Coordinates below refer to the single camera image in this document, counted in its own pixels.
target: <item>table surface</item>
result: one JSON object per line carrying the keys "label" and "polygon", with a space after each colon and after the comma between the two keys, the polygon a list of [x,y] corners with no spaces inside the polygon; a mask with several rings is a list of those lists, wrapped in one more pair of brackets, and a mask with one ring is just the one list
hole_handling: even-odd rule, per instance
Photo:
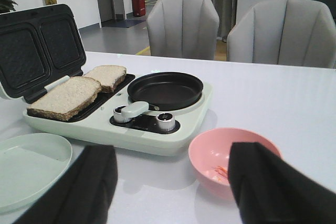
{"label": "table surface", "polygon": [[[336,192],[336,71],[334,69],[172,59],[87,52],[84,73],[99,65],[128,73],[179,71],[210,83],[214,95],[199,132],[238,127],[274,142],[290,165]],[[28,126],[21,99],[0,100],[0,141],[38,130]],[[85,142],[69,139],[76,158]],[[241,223],[232,198],[210,194],[196,180],[187,152],[155,156],[117,148],[119,180],[108,223]],[[27,207],[0,215],[12,223]]]}

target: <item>pink bowl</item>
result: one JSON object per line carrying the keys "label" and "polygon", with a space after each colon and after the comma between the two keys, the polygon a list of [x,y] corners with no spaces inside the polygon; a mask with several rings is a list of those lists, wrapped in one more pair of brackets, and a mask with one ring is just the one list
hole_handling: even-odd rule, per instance
{"label": "pink bowl", "polygon": [[188,150],[196,177],[201,185],[222,198],[232,198],[232,192],[229,181],[219,175],[215,168],[217,166],[228,168],[233,142],[259,142],[279,157],[281,156],[270,140],[248,130],[216,128],[196,136],[191,141]]}

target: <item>open lid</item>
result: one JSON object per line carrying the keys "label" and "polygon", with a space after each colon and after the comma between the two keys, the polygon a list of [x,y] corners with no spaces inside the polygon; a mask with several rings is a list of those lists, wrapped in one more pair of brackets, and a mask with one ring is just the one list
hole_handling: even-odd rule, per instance
{"label": "open lid", "polygon": [[49,5],[0,15],[0,97],[32,103],[48,84],[80,76],[85,51],[69,6]]}

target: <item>light green plate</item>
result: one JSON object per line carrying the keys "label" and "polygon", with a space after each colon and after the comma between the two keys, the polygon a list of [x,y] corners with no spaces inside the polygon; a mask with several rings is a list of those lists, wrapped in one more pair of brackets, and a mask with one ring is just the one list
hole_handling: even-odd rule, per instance
{"label": "light green plate", "polygon": [[61,136],[37,133],[0,141],[0,213],[38,199],[66,171],[70,143]]}

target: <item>potted plant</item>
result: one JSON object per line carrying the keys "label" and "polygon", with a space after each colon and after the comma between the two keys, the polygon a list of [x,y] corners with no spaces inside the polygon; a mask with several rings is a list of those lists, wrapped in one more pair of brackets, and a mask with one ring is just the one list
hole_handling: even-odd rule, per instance
{"label": "potted plant", "polygon": [[11,10],[15,10],[14,5],[17,5],[14,0],[0,0],[0,13],[9,13]]}

